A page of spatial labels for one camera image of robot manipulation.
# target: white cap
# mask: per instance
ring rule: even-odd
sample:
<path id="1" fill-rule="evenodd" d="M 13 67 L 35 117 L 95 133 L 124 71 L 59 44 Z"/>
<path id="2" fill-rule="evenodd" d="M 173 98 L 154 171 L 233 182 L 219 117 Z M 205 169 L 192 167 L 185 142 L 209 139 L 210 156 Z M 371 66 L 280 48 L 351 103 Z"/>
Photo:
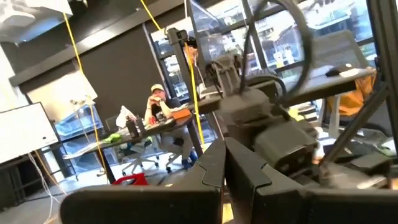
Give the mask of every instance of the white cap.
<path id="1" fill-rule="evenodd" d="M 150 91 L 151 91 L 151 92 L 154 92 L 155 90 L 162 90 L 162 91 L 164 91 L 163 86 L 162 86 L 161 84 L 155 84 L 155 85 L 153 85 L 153 86 L 150 88 Z"/>

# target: paper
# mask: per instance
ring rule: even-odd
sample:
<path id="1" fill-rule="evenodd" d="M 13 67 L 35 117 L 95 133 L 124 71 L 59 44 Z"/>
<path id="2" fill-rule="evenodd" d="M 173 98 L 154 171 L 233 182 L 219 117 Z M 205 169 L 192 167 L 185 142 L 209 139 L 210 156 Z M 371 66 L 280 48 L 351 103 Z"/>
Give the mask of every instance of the paper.
<path id="1" fill-rule="evenodd" d="M 54 121 L 61 121 L 74 113 L 70 100 L 85 100 L 86 95 L 91 100 L 97 97 L 87 78 L 80 72 L 66 74 L 27 94 L 33 103 L 41 102 L 49 118 Z"/>

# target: white bag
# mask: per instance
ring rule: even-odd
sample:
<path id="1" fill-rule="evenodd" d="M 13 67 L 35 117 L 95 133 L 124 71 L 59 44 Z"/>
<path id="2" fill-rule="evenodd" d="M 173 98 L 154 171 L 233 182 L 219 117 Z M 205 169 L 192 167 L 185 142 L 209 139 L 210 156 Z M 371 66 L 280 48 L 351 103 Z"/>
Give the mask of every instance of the white bag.
<path id="1" fill-rule="evenodd" d="M 136 118 L 131 111 L 129 111 L 125 106 L 122 106 L 120 109 L 119 116 L 116 118 L 116 126 L 119 128 L 126 127 L 127 116 L 130 116 L 132 119 Z"/>

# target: desk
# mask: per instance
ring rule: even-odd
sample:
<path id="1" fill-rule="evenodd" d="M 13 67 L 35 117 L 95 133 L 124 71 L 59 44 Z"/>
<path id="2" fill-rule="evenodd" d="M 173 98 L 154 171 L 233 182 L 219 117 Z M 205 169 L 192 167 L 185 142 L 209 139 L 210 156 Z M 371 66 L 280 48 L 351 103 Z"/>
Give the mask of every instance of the desk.
<path id="1" fill-rule="evenodd" d="M 301 90 L 291 98 L 284 106 L 293 106 L 300 103 L 318 100 L 326 98 L 329 96 L 335 96 L 340 93 L 346 93 L 356 89 L 355 80 L 358 78 L 364 78 L 366 76 L 372 75 L 375 72 L 374 68 L 358 69 L 358 72 L 348 76 L 342 77 L 337 75 L 334 77 L 327 77 L 326 75 L 320 75 L 313 77 L 304 84 Z M 273 81 L 260 83 L 253 85 L 252 88 L 266 89 L 268 85 L 273 84 Z M 294 82 L 285 82 L 287 89 L 292 88 L 295 85 Z M 208 114 L 212 111 L 219 109 L 218 102 L 221 97 L 213 95 L 207 99 L 198 102 L 199 113 Z"/>
<path id="2" fill-rule="evenodd" d="M 149 136 L 153 136 L 153 135 L 156 135 L 156 134 L 161 134 L 161 133 L 164 133 L 164 132 L 172 131 L 174 129 L 182 128 L 184 126 L 186 126 L 188 128 L 188 132 L 189 132 L 189 135 L 191 137 L 191 140 L 192 140 L 192 143 L 193 143 L 193 147 L 195 148 L 196 153 L 198 154 L 198 156 L 201 156 L 203 154 L 203 151 L 202 151 L 201 146 L 200 146 L 200 142 L 199 142 L 199 139 L 198 139 L 198 135 L 197 135 L 196 129 L 195 129 L 194 125 L 193 125 L 193 116 L 187 116 L 185 118 L 177 119 L 176 120 L 176 124 L 174 126 L 170 127 L 170 128 L 164 128 L 164 127 L 158 126 L 156 128 L 152 128 L 149 131 L 149 133 L 144 133 L 143 136 L 134 137 L 134 138 L 132 138 L 130 136 L 128 131 L 122 130 L 122 131 L 119 132 L 119 134 L 121 135 L 121 139 L 120 140 L 118 140 L 116 142 L 113 142 L 113 143 L 106 143 L 106 142 L 100 141 L 99 142 L 99 148 L 101 149 L 101 152 L 104 155 L 104 153 L 103 153 L 104 149 L 107 149 L 107 148 L 110 148 L 110 147 L 119 146 L 121 144 L 129 143 L 129 142 L 137 143 L 137 142 L 140 142 L 141 140 L 143 140 L 143 139 L 145 139 L 145 138 L 147 138 Z M 100 152 L 98 151 L 97 145 L 96 144 L 90 144 L 89 146 L 83 148 L 79 152 L 77 152 L 77 153 L 75 153 L 73 155 L 68 155 L 67 157 L 64 157 L 64 159 L 73 159 L 73 158 L 82 156 L 84 154 L 93 153 L 93 152 L 97 153 L 98 157 L 101 157 L 100 156 Z M 112 184 L 113 182 L 116 181 L 116 179 L 115 179 L 115 177 L 114 177 L 114 175 L 112 173 L 111 166 L 109 165 L 108 160 L 106 159 L 105 156 L 103 156 L 103 158 L 104 158 L 104 164 L 102 165 L 102 163 L 101 163 L 101 165 L 104 166 L 107 178 L 108 178 L 109 182 Z"/>

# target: window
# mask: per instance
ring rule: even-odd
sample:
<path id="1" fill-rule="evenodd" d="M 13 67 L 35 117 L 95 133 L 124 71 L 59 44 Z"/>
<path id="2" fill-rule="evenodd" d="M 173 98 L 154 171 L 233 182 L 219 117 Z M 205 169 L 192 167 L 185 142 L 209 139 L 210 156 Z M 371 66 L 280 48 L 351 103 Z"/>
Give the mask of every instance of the window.
<path id="1" fill-rule="evenodd" d="M 249 3 L 249 7 L 251 9 L 252 12 L 254 12 L 258 6 L 258 4 L 260 3 L 259 0 L 247 0 Z M 262 11 L 265 11 L 267 9 L 270 9 L 272 7 L 277 6 L 278 4 L 273 3 L 273 2 L 268 2 L 267 5 L 264 7 L 264 9 L 262 9 Z"/>
<path id="2" fill-rule="evenodd" d="M 188 88 L 182 79 L 180 66 L 178 65 L 175 55 L 165 58 L 164 65 L 167 69 L 167 76 L 174 88 L 175 94 L 180 101 L 189 99 Z"/>
<path id="3" fill-rule="evenodd" d="M 97 129 L 103 128 L 102 122 L 98 113 L 93 106 L 95 125 Z M 91 110 L 88 105 L 82 106 L 76 111 L 61 120 L 55 125 L 55 129 L 63 141 L 63 147 L 65 151 L 63 153 L 73 154 L 89 145 L 91 142 L 95 142 L 94 124 L 91 118 Z M 117 163 L 116 156 L 114 155 L 113 149 L 106 149 L 104 151 L 109 164 L 113 165 Z M 71 160 L 76 172 L 84 172 L 92 169 L 97 169 L 101 166 L 98 158 L 94 153 L 84 154 L 80 157 Z"/>
<path id="4" fill-rule="evenodd" d="M 224 22 L 226 26 L 233 25 L 246 18 L 241 0 L 224 0 L 209 7 L 207 10 L 221 22 Z"/>
<path id="5" fill-rule="evenodd" d="M 165 27 L 165 29 L 169 29 L 169 28 L 176 28 L 178 30 L 186 30 L 188 32 L 189 36 L 192 36 L 192 37 L 195 36 L 195 34 L 193 33 L 191 19 L 189 17 Z M 153 33 L 151 33 L 150 36 L 152 37 L 152 40 L 154 41 L 155 50 L 160 56 L 165 55 L 167 53 L 171 53 L 171 52 L 174 53 L 173 47 L 169 44 L 169 40 L 167 40 L 164 30 L 158 30 L 156 32 L 153 32 Z"/>
<path id="6" fill-rule="evenodd" d="M 309 0 L 299 7 L 315 37 L 345 29 L 354 34 L 356 41 L 372 37 L 366 0 L 335 0 L 328 4 Z M 287 11 L 257 21 L 256 29 L 269 67 L 280 68 L 303 59 L 300 34 Z"/>
<path id="7" fill-rule="evenodd" d="M 368 61 L 369 65 L 372 67 L 376 67 L 376 65 L 374 64 L 374 58 L 377 55 L 374 43 L 362 45 L 361 50 L 363 55 L 366 57 L 366 60 Z"/>
<path id="8" fill-rule="evenodd" d="M 234 54 L 242 54 L 244 48 L 244 41 L 246 37 L 246 27 L 232 30 L 230 33 L 223 35 L 223 45 L 226 51 Z M 252 47 L 248 53 L 248 64 L 251 70 L 260 69 L 260 63 Z"/>

